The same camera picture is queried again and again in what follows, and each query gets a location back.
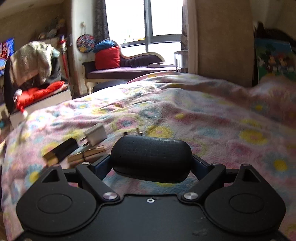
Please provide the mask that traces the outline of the white charger plug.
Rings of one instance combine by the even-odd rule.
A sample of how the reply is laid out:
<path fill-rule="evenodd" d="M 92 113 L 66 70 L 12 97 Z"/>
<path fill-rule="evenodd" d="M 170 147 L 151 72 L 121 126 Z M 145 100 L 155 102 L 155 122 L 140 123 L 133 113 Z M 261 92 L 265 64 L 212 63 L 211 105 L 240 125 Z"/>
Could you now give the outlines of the white charger plug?
<path fill-rule="evenodd" d="M 86 130 L 83 135 L 78 144 L 84 147 L 95 147 L 107 138 L 105 128 L 100 123 Z"/>

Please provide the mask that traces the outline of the black oval case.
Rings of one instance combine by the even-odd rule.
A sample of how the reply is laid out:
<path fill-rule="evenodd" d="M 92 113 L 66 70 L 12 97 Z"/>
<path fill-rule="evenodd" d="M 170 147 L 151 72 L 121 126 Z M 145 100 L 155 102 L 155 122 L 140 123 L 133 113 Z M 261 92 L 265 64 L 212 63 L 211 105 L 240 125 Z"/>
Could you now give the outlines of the black oval case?
<path fill-rule="evenodd" d="M 110 153 L 121 176 L 159 183 L 181 183 L 191 171 L 192 151 L 180 140 L 126 135 Z"/>

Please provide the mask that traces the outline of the floral fleece blanket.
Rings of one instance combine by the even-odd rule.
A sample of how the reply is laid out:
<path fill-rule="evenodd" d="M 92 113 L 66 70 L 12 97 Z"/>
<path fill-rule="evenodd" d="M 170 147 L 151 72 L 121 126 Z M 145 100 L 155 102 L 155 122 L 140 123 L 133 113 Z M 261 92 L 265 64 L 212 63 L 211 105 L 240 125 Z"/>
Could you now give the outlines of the floral fleece blanket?
<path fill-rule="evenodd" d="M 295 83 L 264 78 L 251 88 L 191 74 L 155 74 L 30 114 L 1 145 L 6 238 L 22 233 L 16 203 L 43 155 L 100 123 L 107 152 L 124 133 L 175 138 L 208 163 L 249 163 L 284 199 L 281 231 L 295 240 Z"/>

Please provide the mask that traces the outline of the red cushion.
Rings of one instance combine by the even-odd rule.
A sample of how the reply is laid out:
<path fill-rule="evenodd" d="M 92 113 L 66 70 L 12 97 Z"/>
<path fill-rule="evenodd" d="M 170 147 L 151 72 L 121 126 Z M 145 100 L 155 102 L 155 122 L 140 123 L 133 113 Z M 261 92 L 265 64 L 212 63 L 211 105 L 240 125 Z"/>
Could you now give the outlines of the red cushion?
<path fill-rule="evenodd" d="M 23 113 L 27 106 L 30 106 L 37 101 L 65 90 L 67 87 L 68 84 L 66 84 L 64 81 L 56 81 L 49 84 L 46 88 L 34 87 L 28 90 L 18 89 L 15 92 L 16 109 Z"/>

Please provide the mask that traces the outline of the purple window bench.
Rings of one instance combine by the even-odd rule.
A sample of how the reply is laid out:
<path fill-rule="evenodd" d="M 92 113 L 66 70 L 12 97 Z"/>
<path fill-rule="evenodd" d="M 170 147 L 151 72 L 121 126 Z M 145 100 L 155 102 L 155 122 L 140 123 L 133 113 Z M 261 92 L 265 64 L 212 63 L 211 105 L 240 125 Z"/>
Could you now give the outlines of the purple window bench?
<path fill-rule="evenodd" d="M 95 80 L 132 80 L 142 75 L 151 74 L 161 71 L 177 71 L 175 65 L 170 64 L 166 67 L 158 66 L 152 67 L 152 64 L 164 63 L 164 58 L 154 52 L 146 52 L 134 56 L 120 55 L 120 64 L 118 68 L 97 70 L 95 62 L 82 63 L 84 70 L 84 79 L 87 82 L 94 82 Z"/>

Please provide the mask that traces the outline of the red pillow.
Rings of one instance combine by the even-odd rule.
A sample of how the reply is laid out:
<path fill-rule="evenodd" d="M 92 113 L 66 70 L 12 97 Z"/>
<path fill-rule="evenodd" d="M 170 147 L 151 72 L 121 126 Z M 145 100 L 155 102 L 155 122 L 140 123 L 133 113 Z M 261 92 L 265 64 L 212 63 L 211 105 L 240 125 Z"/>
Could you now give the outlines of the red pillow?
<path fill-rule="evenodd" d="M 96 70 L 113 69 L 120 67 L 120 47 L 115 46 L 101 50 L 95 54 Z"/>

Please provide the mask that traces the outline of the television screen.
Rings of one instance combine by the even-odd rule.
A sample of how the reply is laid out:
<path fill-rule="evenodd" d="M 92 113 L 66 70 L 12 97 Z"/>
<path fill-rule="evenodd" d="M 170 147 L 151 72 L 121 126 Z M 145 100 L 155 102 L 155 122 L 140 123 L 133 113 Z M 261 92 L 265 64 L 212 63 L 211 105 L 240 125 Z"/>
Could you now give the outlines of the television screen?
<path fill-rule="evenodd" d="M 0 76 L 4 75 L 4 69 L 8 57 L 15 52 L 15 39 L 9 38 L 6 41 L 1 42 L 0 45 Z"/>

